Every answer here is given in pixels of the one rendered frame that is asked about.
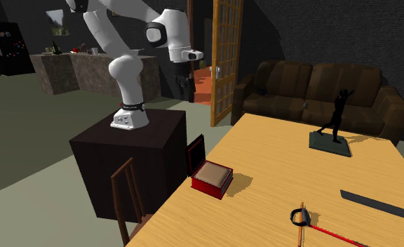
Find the black fridge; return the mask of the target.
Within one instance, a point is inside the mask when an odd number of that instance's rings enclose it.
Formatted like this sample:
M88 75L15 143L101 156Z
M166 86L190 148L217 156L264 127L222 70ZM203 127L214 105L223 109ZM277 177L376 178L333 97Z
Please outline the black fridge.
M0 74L35 73L29 52L16 22L0 22Z

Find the brown wooden chair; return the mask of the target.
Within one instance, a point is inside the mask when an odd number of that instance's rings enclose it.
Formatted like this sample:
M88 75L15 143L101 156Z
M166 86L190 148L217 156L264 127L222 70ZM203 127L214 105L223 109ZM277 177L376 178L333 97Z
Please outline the brown wooden chair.
M119 189L119 178L123 174L126 176L126 181L128 183L130 196L137 218L137 226L131 234L129 234L126 227L126 220L123 214L121 193ZM144 201L142 199L140 184L135 175L135 165L133 157L129 158L120 168L118 168L114 172L114 174L111 175L110 178L112 182L112 194L116 220L118 221L123 247L126 247L130 240L146 225L146 223L152 218L153 215L147 212Z

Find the red open box black lid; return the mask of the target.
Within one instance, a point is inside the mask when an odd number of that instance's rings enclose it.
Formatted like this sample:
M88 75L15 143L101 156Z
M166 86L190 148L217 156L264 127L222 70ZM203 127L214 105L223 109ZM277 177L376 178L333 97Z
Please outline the red open box black lid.
M221 200L233 178L233 169L206 159L205 139L200 134L185 149L191 187Z

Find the light wooden table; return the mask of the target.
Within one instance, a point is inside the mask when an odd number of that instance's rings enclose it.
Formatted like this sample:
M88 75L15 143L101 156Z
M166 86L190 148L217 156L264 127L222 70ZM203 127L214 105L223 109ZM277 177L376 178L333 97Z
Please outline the light wooden table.
M234 171L216 199L184 181L127 247L297 247L301 202L321 227L369 247L404 247L404 218L340 190L404 208L404 158L385 139L345 133L352 157L309 148L313 126L244 115L208 154ZM316 229L304 247L356 247Z

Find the dark grey flat strip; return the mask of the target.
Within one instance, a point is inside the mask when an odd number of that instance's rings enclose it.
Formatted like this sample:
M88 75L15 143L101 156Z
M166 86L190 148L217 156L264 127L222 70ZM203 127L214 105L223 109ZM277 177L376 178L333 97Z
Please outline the dark grey flat strip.
M341 197L348 201L352 201L355 203L359 203L364 206L368 206L370 208L377 209L379 211L383 211L392 215L396 215L398 217L404 218L404 208L397 207L388 203L384 203L378 200L370 199L365 196L361 196L359 194L354 194L345 190L340 190Z

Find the wooden glazed door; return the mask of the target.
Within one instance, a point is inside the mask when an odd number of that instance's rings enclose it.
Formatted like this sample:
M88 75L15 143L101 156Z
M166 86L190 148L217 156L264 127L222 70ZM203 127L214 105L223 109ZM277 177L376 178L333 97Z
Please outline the wooden glazed door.
M244 0L213 0L210 125L231 112L237 83Z

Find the brown sofa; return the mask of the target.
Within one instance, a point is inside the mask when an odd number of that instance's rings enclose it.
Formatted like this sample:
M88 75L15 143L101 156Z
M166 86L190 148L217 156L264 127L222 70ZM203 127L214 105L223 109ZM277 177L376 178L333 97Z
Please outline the brown sofa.
M404 99L383 83L372 65L289 60L261 62L235 87L231 123L245 113L323 126L330 122L339 92L349 97L339 127L397 145L404 133Z

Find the thin wooden stick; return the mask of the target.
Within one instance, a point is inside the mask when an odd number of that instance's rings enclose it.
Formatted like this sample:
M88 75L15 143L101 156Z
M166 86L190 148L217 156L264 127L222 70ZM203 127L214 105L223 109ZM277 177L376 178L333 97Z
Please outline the thin wooden stick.
M304 202L303 201L300 204L300 208L301 208L301 211L299 212L299 215L297 216L297 219L298 219L298 222L303 222L304 221L302 219L302 210L304 209ZM297 247L302 247L302 234L303 234L303 226L299 226Z

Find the black figure on grey base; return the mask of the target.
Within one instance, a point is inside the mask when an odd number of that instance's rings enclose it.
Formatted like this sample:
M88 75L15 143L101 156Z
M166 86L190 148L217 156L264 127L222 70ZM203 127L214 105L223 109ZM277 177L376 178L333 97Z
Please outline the black figure on grey base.
M309 148L337 154L345 157L352 157L349 145L345 138L338 136L339 127L342 123L342 114L346 100L355 90L348 92L347 89L341 89L335 99L335 110L328 123L325 123L317 131L309 134Z

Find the stone kitchen counter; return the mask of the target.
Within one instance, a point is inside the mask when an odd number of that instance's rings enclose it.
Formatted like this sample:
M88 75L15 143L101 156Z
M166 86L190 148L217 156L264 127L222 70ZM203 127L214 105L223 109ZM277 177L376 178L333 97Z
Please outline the stone kitchen counter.
M109 73L113 60L106 53L63 53L54 55L31 55L42 90L51 95L84 90L120 98L121 92L116 80ZM137 81L142 87L146 102L161 96L159 64L154 56L141 55L143 70Z

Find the wall picture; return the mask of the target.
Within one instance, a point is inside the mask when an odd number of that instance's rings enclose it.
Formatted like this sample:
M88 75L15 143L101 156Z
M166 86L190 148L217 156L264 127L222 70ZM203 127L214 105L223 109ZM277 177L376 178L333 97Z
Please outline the wall picture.
M69 36L69 30L62 9L46 11L46 15L53 36Z

